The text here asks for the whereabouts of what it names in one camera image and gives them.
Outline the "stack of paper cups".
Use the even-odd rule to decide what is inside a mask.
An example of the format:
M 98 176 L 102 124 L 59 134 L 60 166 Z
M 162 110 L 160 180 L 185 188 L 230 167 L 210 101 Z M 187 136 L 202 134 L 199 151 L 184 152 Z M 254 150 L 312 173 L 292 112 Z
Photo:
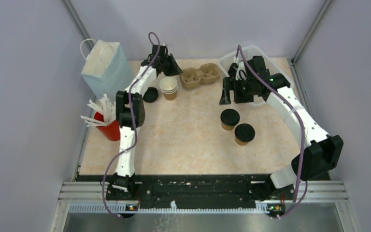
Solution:
M 162 78 L 159 87 L 166 100 L 172 101 L 177 97 L 178 82 L 176 78 L 170 76 Z

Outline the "brown cardboard cup carrier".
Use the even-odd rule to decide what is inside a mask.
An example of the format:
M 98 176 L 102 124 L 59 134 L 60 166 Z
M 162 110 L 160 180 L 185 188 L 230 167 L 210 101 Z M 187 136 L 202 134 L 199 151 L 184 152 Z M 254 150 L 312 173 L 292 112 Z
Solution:
M 220 79 L 220 69 L 214 63 L 206 63 L 199 68 L 183 69 L 180 82 L 183 88 L 193 89 L 201 84 L 212 84 Z

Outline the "stack of black lids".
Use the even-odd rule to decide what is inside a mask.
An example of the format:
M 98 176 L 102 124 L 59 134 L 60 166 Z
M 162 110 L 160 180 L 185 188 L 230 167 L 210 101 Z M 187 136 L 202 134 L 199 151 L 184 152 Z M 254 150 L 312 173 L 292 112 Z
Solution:
M 147 103 L 153 103 L 158 99 L 159 93 L 155 87 L 149 87 L 143 95 L 143 100 Z

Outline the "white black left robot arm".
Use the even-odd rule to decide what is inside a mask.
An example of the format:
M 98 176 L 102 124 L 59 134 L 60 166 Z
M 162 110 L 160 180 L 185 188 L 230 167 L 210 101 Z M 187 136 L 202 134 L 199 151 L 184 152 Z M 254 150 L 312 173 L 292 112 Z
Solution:
M 113 175 L 111 189 L 124 200 L 134 197 L 134 156 L 138 133 L 145 121 L 143 97 L 151 83 L 160 73 L 175 76 L 182 72 L 166 44 L 153 45 L 152 52 L 145 59 L 130 85 L 115 96 L 115 115 L 119 124 L 120 143 L 117 166 Z

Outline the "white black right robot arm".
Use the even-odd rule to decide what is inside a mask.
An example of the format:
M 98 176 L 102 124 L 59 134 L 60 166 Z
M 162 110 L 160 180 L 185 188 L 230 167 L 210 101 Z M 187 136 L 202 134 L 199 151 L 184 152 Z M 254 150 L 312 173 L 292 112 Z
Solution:
M 288 77 L 280 72 L 272 74 L 263 56 L 252 56 L 247 61 L 235 57 L 223 78 L 219 104 L 252 103 L 255 96 L 279 114 L 300 148 L 290 164 L 266 177 L 259 187 L 262 198 L 277 199 L 285 187 L 297 187 L 301 181 L 336 168 L 343 148 L 342 138 L 330 135 L 316 123 L 296 98 Z

